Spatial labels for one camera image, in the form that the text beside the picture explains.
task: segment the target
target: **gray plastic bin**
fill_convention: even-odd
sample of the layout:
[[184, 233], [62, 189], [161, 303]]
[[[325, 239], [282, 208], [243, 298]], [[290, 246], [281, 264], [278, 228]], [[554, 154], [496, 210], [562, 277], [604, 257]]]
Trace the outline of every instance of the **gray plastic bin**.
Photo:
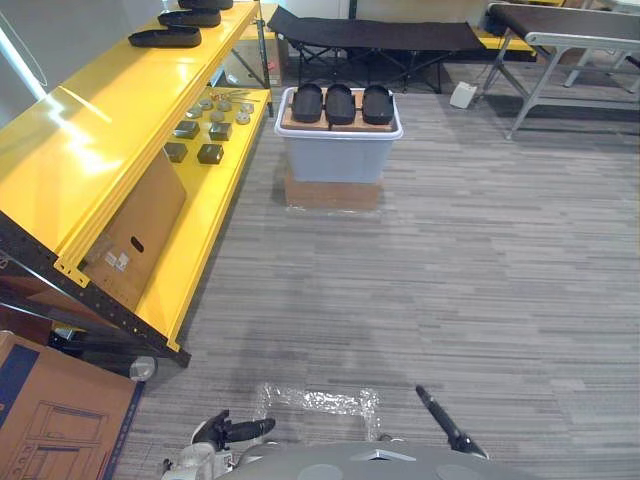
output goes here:
[[287, 144], [293, 178], [299, 182], [377, 182], [393, 141], [404, 133], [395, 98], [392, 121], [395, 128], [391, 132], [290, 130], [281, 125], [294, 90], [287, 88], [282, 94], [274, 128], [276, 135], [284, 138]]

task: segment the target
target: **wooden board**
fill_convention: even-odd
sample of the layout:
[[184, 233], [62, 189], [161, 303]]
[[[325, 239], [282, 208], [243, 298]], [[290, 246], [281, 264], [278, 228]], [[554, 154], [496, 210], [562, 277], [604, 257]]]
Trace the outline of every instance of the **wooden board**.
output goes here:
[[[322, 89], [322, 94], [326, 94], [327, 89]], [[327, 117], [324, 109], [322, 110], [322, 116], [320, 120], [315, 123], [302, 123], [296, 122], [293, 119], [293, 110], [291, 108], [291, 102], [293, 101], [293, 94], [290, 94], [289, 97], [284, 99], [283, 101], [287, 102], [287, 108], [284, 111], [284, 116], [282, 118], [282, 128], [286, 128], [289, 130], [313, 130], [313, 131], [333, 131], [333, 132], [393, 132], [395, 130], [395, 126], [393, 122], [387, 125], [371, 125], [366, 123], [362, 118], [362, 90], [357, 90], [353, 92], [353, 96], [356, 100], [356, 118], [353, 123], [349, 125], [333, 125], [329, 126], [329, 122], [327, 121]]]

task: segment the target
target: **transparent tape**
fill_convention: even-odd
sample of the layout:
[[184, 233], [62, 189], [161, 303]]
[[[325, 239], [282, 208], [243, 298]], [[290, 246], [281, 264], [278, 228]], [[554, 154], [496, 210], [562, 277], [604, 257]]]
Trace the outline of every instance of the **transparent tape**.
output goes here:
[[273, 405], [290, 405], [334, 415], [361, 416], [364, 419], [366, 440], [375, 441], [380, 435], [380, 418], [377, 415], [379, 397], [375, 390], [365, 388], [352, 397], [264, 383], [258, 387], [257, 394], [254, 420], [265, 418]]

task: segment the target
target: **black rubber shoe insert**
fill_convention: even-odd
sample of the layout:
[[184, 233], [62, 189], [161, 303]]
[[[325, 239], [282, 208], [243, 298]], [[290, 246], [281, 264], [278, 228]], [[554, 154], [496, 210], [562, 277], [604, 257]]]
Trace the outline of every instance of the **black rubber shoe insert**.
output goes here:
[[178, 0], [180, 8], [217, 8], [229, 10], [233, 7], [233, 0]]
[[200, 30], [195, 27], [174, 27], [167, 30], [145, 30], [129, 35], [134, 47], [191, 48], [202, 42]]
[[364, 89], [362, 118], [371, 125], [387, 125], [393, 120], [393, 97], [382, 85]]
[[220, 10], [215, 8], [198, 8], [167, 12], [158, 16], [160, 25], [179, 25], [189, 27], [215, 27], [220, 25]]
[[331, 125], [349, 125], [356, 117], [356, 100], [351, 89], [341, 83], [334, 83], [327, 89], [325, 97], [327, 120]]
[[293, 119], [315, 123], [322, 115], [322, 90], [315, 83], [305, 83], [293, 94]]

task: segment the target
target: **white power adapter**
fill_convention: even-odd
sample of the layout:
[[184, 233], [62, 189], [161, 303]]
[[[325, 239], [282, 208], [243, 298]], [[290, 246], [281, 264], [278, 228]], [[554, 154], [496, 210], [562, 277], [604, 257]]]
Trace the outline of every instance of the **white power adapter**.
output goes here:
[[476, 90], [478, 90], [477, 86], [469, 85], [466, 82], [459, 82], [458, 86], [453, 91], [453, 95], [451, 95], [449, 105], [458, 108], [467, 108], [471, 103]]

